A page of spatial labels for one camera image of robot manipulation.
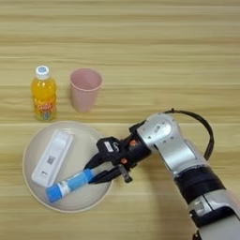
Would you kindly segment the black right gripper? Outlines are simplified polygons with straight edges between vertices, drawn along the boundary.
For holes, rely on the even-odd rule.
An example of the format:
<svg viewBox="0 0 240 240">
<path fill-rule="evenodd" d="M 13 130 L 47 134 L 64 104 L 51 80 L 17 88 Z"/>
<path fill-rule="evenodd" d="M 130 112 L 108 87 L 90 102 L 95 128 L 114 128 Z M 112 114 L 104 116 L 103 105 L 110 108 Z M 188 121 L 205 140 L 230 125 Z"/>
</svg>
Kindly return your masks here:
<svg viewBox="0 0 240 240">
<path fill-rule="evenodd" d="M 136 166 L 139 161 L 147 158 L 151 154 L 151 151 L 148 149 L 137 132 L 137 129 L 142 125 L 143 123 L 137 123 L 134 126 L 130 127 L 130 135 L 120 141 L 121 150 L 123 151 L 120 162 L 124 166 Z M 86 170 L 92 170 L 105 162 L 106 159 L 103 158 L 100 153 L 97 153 L 86 163 L 84 168 Z M 113 179 L 117 178 L 120 175 L 123 176 L 123 179 L 126 183 L 130 183 L 132 181 L 132 177 L 129 175 L 128 170 L 123 165 L 118 165 L 110 171 L 103 171 L 97 174 L 90 181 L 90 184 L 102 184 L 111 182 Z"/>
</svg>

